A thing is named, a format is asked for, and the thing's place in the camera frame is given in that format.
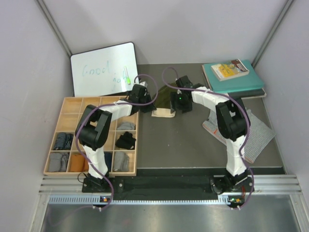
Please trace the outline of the green sports bra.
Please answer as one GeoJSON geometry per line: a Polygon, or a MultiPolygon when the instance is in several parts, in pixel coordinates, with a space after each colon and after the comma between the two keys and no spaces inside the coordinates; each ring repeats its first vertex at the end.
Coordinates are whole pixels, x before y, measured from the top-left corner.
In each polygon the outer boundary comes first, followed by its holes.
{"type": "Polygon", "coordinates": [[[175,117],[176,112],[171,109],[171,93],[177,93],[177,90],[168,86],[163,86],[159,89],[157,99],[154,102],[156,109],[152,111],[152,117],[175,117]]]}

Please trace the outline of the light grey underwear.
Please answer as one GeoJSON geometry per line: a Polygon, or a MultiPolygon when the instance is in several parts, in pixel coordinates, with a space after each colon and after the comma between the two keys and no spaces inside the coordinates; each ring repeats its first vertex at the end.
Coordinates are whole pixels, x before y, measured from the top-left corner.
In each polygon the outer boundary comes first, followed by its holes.
{"type": "Polygon", "coordinates": [[[136,125],[132,122],[123,122],[118,127],[117,130],[119,131],[134,131],[136,129],[136,125]]]}

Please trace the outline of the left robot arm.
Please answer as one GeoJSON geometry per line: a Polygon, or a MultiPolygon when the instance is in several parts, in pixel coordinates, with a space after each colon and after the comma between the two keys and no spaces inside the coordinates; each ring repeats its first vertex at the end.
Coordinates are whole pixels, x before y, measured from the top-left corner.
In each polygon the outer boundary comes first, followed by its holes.
{"type": "Polygon", "coordinates": [[[102,106],[90,104],[85,108],[75,131],[76,142],[83,147],[83,155],[89,166],[88,174],[85,175],[83,181],[83,193],[112,190],[104,153],[104,145],[108,139],[111,123],[138,111],[150,112],[154,108],[154,101],[144,82],[135,84],[125,99],[102,106]]]}

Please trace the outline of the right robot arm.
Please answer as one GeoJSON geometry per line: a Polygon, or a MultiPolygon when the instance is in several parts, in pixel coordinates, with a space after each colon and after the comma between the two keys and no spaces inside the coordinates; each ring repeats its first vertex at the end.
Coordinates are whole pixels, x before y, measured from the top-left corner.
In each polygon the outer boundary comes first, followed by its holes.
{"type": "Polygon", "coordinates": [[[177,91],[170,94],[172,112],[190,112],[193,110],[193,103],[197,103],[216,113],[218,131],[225,138],[227,150],[224,185],[230,191],[237,191],[248,178],[244,163],[244,144],[250,121],[242,100],[214,93],[200,84],[193,85],[187,76],[176,79],[175,89],[177,91]]]}

